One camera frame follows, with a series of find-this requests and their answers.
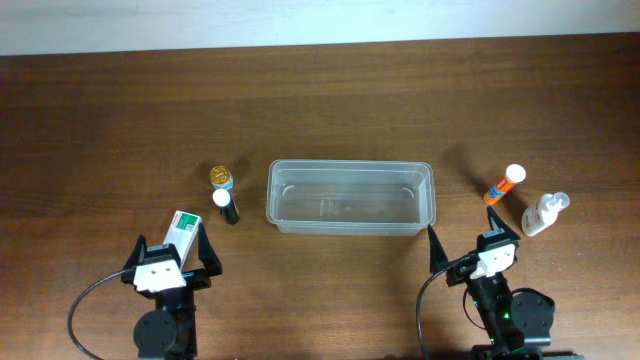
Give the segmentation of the white pump bottle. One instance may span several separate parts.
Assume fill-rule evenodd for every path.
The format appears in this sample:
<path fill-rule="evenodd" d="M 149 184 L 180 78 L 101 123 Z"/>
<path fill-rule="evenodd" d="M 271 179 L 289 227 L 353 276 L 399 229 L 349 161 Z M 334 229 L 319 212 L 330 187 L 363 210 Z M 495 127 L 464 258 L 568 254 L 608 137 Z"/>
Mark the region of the white pump bottle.
<path fill-rule="evenodd" d="M 569 205 L 570 198 L 563 192 L 544 194 L 524 211 L 521 221 L 524 234 L 532 237 L 553 225 L 559 213 Z"/>

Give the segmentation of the black bottle white cap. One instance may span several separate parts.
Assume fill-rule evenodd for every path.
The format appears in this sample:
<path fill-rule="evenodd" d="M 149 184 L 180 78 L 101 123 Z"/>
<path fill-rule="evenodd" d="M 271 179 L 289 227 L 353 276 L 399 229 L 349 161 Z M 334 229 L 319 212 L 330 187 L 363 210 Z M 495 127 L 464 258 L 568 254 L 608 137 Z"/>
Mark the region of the black bottle white cap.
<path fill-rule="evenodd" d="M 212 200 L 227 224 L 234 225 L 240 221 L 239 212 L 229 191 L 216 189 L 212 194 Z"/>

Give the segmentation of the gold lid small jar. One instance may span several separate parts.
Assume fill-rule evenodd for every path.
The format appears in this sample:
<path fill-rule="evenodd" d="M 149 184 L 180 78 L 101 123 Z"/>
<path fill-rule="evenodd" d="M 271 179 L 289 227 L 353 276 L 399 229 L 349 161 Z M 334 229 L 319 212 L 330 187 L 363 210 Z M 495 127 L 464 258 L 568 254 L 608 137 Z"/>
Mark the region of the gold lid small jar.
<path fill-rule="evenodd" d="M 230 170 L 222 165 L 215 166 L 209 173 L 209 179 L 215 189 L 229 191 L 234 186 L 234 178 Z"/>

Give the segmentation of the orange tube white cap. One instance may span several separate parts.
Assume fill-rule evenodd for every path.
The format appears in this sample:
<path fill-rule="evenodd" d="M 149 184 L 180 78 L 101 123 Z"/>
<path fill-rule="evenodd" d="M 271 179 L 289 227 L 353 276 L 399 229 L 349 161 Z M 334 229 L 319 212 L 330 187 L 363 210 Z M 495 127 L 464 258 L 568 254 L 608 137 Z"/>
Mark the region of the orange tube white cap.
<path fill-rule="evenodd" d="M 494 205 L 501 200 L 512 188 L 523 182 L 526 170 L 519 164 L 509 165 L 504 175 L 484 194 L 483 200 L 487 205 Z"/>

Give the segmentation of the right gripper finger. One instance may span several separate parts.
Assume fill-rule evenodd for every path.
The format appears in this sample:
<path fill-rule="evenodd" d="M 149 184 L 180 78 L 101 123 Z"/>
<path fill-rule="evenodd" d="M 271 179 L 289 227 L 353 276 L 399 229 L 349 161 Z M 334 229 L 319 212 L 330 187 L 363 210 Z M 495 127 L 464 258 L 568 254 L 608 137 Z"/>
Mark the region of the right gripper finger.
<path fill-rule="evenodd" d="M 498 238 L 502 236 L 509 241 L 519 241 L 520 236 L 511 229 L 491 207 L 487 207 L 487 217 L 491 231 L 486 234 L 487 238 Z"/>
<path fill-rule="evenodd" d="M 436 274 L 445 269 L 449 264 L 449 259 L 441 245 L 441 242 L 431 225 L 427 227 L 430 249 L 430 273 Z"/>

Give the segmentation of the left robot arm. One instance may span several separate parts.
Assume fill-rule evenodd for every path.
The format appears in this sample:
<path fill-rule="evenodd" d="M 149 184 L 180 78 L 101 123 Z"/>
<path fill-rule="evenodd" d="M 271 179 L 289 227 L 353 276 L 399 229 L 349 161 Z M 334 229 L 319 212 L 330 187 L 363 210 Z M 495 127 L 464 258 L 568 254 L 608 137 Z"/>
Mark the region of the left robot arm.
<path fill-rule="evenodd" d="M 139 236 L 121 282 L 155 301 L 155 309 L 136 323 L 133 340 L 139 359 L 193 359 L 198 355 L 194 293 L 211 287 L 223 273 L 202 224 L 197 226 L 198 259 L 203 266 L 183 272 L 173 244 L 151 248 Z"/>

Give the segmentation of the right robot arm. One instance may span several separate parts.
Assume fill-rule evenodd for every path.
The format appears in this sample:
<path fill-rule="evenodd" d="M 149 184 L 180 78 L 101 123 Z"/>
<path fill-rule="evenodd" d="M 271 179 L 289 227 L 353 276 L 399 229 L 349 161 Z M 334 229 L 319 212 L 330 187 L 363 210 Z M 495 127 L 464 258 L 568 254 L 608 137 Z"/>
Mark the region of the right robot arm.
<path fill-rule="evenodd" d="M 416 324 L 423 356 L 431 357 L 422 330 L 421 305 L 428 286 L 445 275 L 450 287 L 464 284 L 480 316 L 488 345 L 475 345 L 472 359 L 579 359 L 572 351 L 546 352 L 551 345 L 555 302 L 532 288 L 510 289 L 503 272 L 517 262 L 520 236 L 493 210 L 487 208 L 488 232 L 477 237 L 476 248 L 450 260 L 435 230 L 427 228 L 431 276 L 422 285 L 416 301 Z"/>

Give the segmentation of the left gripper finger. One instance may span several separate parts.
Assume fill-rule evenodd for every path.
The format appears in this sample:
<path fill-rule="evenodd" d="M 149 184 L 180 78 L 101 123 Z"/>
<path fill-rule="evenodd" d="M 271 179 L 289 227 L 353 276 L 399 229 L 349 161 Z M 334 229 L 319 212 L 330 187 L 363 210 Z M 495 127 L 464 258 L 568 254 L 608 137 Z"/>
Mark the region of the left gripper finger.
<path fill-rule="evenodd" d="M 223 274 L 222 264 L 215 253 L 203 223 L 198 224 L 198 259 L 204 266 L 209 276 L 219 276 Z"/>
<path fill-rule="evenodd" d="M 129 258 L 125 262 L 123 266 L 124 270 L 131 269 L 137 266 L 141 261 L 144 260 L 144 256 L 147 249 L 147 242 L 144 235 L 139 235 L 134 246 L 133 251 L 131 252 Z"/>

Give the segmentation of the white green carton box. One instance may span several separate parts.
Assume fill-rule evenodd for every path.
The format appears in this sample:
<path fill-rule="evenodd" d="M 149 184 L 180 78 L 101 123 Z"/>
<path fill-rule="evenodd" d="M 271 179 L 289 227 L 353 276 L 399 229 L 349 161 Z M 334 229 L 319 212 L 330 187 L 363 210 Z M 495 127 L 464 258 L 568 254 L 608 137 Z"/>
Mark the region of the white green carton box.
<path fill-rule="evenodd" d="M 184 266 L 202 219 L 200 216 L 177 210 L 174 213 L 163 244 L 173 244 Z"/>

